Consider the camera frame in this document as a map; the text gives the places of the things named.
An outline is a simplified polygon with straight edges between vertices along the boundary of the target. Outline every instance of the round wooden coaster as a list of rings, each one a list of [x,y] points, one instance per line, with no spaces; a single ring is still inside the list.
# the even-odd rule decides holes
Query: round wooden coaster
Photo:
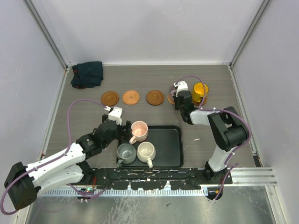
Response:
[[[137,104],[140,99],[139,93],[135,90],[126,91],[123,96],[122,100],[125,104],[134,105]]]
[[[101,102],[105,106],[114,106],[118,100],[118,94],[114,91],[105,92],[101,97]]]
[[[146,101],[153,106],[160,105],[164,101],[164,94],[159,90],[149,91],[146,95]]]
[[[174,104],[173,97],[167,95],[167,99],[168,99],[168,101],[169,101],[171,104]]]
[[[192,100],[192,102],[193,102],[194,105],[196,105],[196,106],[199,106],[199,105],[200,105],[200,102],[196,102],[196,101],[194,101],[194,100]],[[206,104],[206,102],[207,102],[207,96],[206,96],[205,101],[204,101],[204,103],[203,103],[202,105]]]

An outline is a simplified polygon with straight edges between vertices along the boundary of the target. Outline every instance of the cream mug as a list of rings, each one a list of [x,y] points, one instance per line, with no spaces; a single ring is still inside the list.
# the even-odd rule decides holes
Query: cream mug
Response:
[[[156,156],[156,149],[150,142],[143,142],[137,148],[137,157],[141,162],[146,162],[149,168],[153,168],[153,159]]]
[[[130,139],[129,143],[134,144],[135,142],[141,142],[146,140],[148,137],[148,126],[143,121],[136,121],[131,126],[133,137]]]

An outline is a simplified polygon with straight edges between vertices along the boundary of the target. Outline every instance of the mug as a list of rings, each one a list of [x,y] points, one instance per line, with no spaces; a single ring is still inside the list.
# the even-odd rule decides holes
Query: mug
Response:
[[[116,164],[117,168],[121,167],[122,163],[132,163],[136,158],[136,149],[128,143],[123,143],[117,148],[117,158],[119,159]]]
[[[131,126],[133,137],[130,139],[129,143],[134,144],[135,142],[141,142],[146,140],[148,137],[148,126],[143,121],[136,121]]]
[[[206,103],[207,101],[207,94],[209,92],[209,87],[205,84],[205,95],[206,95],[206,98],[205,98],[205,101],[203,102],[203,105]],[[191,96],[192,96],[192,100],[197,103],[197,104],[200,104],[203,97],[204,97],[204,85],[202,83],[196,83],[194,86],[193,86],[193,90],[192,90],[192,93],[191,93]]]
[[[141,162],[146,162],[149,168],[153,168],[152,160],[156,156],[156,149],[150,142],[143,142],[137,148],[137,157]]]

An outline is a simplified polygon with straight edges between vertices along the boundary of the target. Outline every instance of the dark blue cloth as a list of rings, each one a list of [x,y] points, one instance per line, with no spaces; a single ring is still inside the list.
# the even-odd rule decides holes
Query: dark blue cloth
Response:
[[[84,89],[100,86],[104,79],[102,62],[86,62],[73,66],[74,78],[71,84],[74,88]]]

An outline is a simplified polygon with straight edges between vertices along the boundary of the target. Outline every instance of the white wall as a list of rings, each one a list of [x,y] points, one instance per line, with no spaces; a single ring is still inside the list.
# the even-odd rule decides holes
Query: white wall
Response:
[[[258,151],[299,220],[299,1],[272,1],[235,71]]]
[[[21,0],[0,1],[0,52],[2,195],[11,166],[38,157],[64,70]],[[2,224],[14,218],[0,213]]]
[[[262,0],[33,0],[70,63],[231,62]]]

